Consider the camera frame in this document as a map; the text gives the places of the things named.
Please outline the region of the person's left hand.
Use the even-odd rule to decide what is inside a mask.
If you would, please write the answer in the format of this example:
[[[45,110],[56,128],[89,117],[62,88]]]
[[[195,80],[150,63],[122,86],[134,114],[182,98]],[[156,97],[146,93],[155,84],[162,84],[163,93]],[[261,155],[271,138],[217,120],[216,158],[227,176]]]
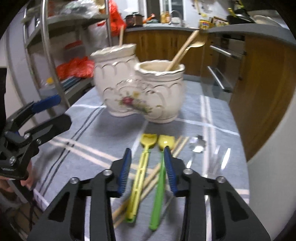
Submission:
[[[31,188],[34,182],[34,175],[33,175],[33,168],[32,168],[32,161],[29,162],[27,167],[27,172],[29,174],[28,178],[26,180],[16,180],[17,182],[20,182],[22,186],[26,186],[28,188]],[[15,181],[15,179],[7,178],[4,176],[1,176],[1,193],[14,193],[15,191],[10,186],[8,181]]]

